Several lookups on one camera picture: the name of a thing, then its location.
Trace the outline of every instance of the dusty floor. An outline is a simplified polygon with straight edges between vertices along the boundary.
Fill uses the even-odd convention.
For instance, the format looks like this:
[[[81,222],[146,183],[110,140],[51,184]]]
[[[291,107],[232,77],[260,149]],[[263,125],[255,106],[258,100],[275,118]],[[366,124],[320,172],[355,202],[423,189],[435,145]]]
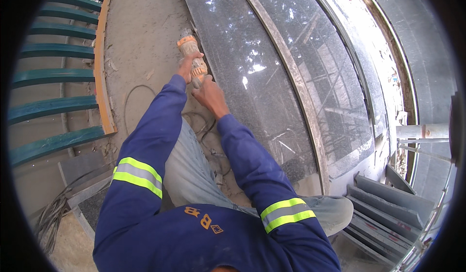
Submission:
[[[190,14],[184,0],[112,0],[108,13],[105,38],[105,70],[107,72],[107,89],[114,111],[114,120],[118,133],[111,138],[111,146],[118,155],[121,144],[127,137],[123,119],[124,102],[130,90],[137,85],[147,85],[158,93],[178,68],[182,55],[176,42],[181,30],[190,28]],[[115,69],[109,66],[112,61]],[[212,123],[212,115],[191,96],[192,85],[188,85],[188,101],[183,112],[200,113]],[[128,132],[147,110],[154,94],[145,87],[134,89],[126,105],[126,124]],[[185,115],[195,131],[201,130],[204,120],[198,115]],[[205,139],[208,148],[223,152],[219,136],[209,133]],[[204,148],[213,170],[221,172],[218,160],[214,160],[210,151]],[[221,160],[223,173],[228,171],[226,159]],[[236,185],[234,175],[229,172],[222,180],[222,191],[240,205],[249,205],[247,197]]]

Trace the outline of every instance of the worker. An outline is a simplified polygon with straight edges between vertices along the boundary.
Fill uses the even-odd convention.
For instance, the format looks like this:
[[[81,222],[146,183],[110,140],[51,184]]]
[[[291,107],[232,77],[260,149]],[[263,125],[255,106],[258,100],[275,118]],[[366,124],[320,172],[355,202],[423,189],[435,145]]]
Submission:
[[[236,182],[255,208],[234,204],[217,187],[181,116],[192,60],[202,56],[184,58],[121,146],[96,227],[97,269],[340,271],[327,236],[350,222],[351,201],[298,196],[208,75],[191,94],[217,120]],[[176,207],[160,213],[162,184]]]

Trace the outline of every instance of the blue long-sleeve shirt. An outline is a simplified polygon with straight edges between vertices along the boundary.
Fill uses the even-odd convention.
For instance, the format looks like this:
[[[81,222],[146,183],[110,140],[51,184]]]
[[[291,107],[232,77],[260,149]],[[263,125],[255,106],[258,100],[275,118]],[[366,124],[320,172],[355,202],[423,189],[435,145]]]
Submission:
[[[251,131],[218,121],[238,186],[261,218],[193,204],[159,214],[165,163],[181,130],[186,84],[174,75],[124,141],[96,228],[99,271],[339,271],[314,213]]]

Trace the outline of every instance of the light blue jeans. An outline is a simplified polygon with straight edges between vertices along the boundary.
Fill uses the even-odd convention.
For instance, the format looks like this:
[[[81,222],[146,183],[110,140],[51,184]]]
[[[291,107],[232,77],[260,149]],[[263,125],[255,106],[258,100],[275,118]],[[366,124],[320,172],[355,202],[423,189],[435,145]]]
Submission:
[[[259,217],[255,208],[239,206],[220,191],[196,135],[184,118],[178,141],[165,169],[164,186],[176,207],[211,204]],[[345,197],[313,196],[302,199],[315,213],[327,236],[341,231],[351,221],[353,204]]]

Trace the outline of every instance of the logo on shirt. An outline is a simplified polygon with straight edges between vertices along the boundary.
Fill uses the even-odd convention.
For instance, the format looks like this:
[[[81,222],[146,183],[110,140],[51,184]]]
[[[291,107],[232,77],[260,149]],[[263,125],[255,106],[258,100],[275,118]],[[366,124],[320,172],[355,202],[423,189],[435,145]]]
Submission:
[[[186,206],[186,208],[184,209],[184,212],[189,215],[195,216],[195,217],[198,217],[198,215],[201,214],[200,209],[189,207],[189,206]],[[209,215],[207,213],[204,214],[204,216],[201,218],[201,221],[200,221],[200,224],[203,228],[208,230],[210,227],[214,234],[220,234],[221,232],[223,232],[223,229],[218,224],[211,225],[211,223],[212,223],[212,219],[209,217]]]

